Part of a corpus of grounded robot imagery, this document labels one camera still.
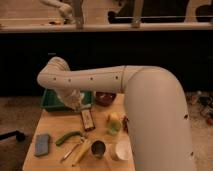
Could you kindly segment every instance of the black wall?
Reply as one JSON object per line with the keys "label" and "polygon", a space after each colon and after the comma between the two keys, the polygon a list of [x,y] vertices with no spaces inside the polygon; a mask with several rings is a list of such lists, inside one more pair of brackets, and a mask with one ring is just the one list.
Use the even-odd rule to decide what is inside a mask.
{"label": "black wall", "polygon": [[0,34],[0,95],[42,95],[38,72],[64,57],[72,70],[157,65],[177,76],[185,91],[213,90],[213,31]]}

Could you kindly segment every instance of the banana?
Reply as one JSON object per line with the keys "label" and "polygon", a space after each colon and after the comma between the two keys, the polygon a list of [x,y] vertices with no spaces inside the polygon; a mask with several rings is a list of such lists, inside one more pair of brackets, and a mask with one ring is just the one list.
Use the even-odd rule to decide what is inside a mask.
{"label": "banana", "polygon": [[86,155],[86,153],[88,152],[88,150],[91,147],[91,144],[92,143],[90,140],[88,140],[88,139],[84,140],[83,144],[81,144],[81,146],[80,146],[79,151],[74,156],[73,163],[72,163],[73,167],[76,166],[81,161],[81,159]]}

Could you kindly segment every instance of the cup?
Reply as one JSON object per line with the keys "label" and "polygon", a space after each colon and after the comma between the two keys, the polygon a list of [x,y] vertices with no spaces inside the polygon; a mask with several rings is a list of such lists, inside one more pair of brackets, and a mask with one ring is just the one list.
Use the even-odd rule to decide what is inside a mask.
{"label": "cup", "polygon": [[132,156],[129,140],[119,140],[110,147],[110,156],[115,161],[128,161]]}
{"label": "cup", "polygon": [[102,158],[106,151],[106,146],[103,141],[97,140],[92,144],[91,150],[95,157]]}

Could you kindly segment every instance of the metal cup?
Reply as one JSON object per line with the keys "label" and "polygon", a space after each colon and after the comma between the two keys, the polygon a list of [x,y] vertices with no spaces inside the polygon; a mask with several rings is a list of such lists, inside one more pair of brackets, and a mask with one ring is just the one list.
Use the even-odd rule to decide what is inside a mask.
{"label": "metal cup", "polygon": [[103,141],[97,140],[92,144],[91,150],[95,157],[102,158],[106,151],[106,145]]}

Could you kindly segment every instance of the brown bowl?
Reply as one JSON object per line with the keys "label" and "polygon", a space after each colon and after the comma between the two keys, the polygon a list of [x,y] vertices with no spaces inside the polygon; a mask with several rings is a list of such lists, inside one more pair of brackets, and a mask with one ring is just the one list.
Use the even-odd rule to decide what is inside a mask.
{"label": "brown bowl", "polygon": [[116,98],[115,93],[96,92],[95,101],[101,106],[110,106]]}

